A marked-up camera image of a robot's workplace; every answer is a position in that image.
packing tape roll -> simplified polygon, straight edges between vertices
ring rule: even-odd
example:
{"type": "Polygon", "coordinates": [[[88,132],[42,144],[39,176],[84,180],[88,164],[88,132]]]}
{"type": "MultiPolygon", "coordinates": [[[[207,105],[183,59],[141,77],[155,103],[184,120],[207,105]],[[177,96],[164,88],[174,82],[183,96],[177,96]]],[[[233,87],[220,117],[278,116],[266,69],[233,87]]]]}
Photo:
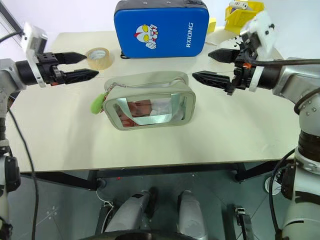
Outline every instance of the packing tape roll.
{"type": "Polygon", "coordinates": [[[86,53],[87,62],[93,70],[104,70],[111,66],[112,60],[108,49],[97,47],[86,53]]]}

